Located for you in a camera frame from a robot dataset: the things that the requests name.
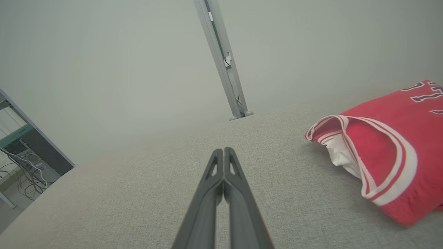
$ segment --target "white metal leg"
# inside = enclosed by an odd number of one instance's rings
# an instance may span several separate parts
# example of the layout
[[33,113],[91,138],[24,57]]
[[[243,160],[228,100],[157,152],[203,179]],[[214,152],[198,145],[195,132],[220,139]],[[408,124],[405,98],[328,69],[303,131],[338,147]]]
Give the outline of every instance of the white metal leg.
[[6,204],[8,204],[10,207],[16,207],[2,192],[0,192],[0,199],[4,200],[4,202],[6,202]]

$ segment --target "gray floor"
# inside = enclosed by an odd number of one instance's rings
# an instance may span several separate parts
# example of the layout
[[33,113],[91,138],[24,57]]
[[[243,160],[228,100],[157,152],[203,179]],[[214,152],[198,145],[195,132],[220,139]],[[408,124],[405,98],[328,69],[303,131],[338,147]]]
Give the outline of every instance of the gray floor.
[[[28,186],[29,183],[23,183],[23,186]],[[17,188],[17,183],[11,185],[5,192],[3,192],[12,203],[17,206],[12,209],[8,206],[3,200],[0,200],[0,234],[5,231],[5,229],[29,206],[32,201],[28,199],[26,196],[21,195]],[[36,193],[33,199],[37,198],[40,194]]]

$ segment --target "teal shelf edge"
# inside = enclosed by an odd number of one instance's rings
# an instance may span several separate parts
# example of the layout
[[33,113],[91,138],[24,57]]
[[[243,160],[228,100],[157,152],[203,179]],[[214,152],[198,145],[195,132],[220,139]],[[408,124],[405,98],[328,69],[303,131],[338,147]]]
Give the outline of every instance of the teal shelf edge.
[[13,133],[7,135],[0,140],[0,148],[8,146],[8,144],[14,142],[15,140],[23,137],[27,132],[31,131],[34,127],[30,124],[25,124],[19,129],[15,130]]

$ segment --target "folded red cloth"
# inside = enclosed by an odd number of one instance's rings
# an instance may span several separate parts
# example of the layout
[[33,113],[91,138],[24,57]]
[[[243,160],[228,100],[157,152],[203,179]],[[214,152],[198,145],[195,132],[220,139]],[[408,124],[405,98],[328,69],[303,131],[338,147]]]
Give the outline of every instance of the folded red cloth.
[[315,123],[305,137],[404,226],[443,210],[443,87],[423,81]]

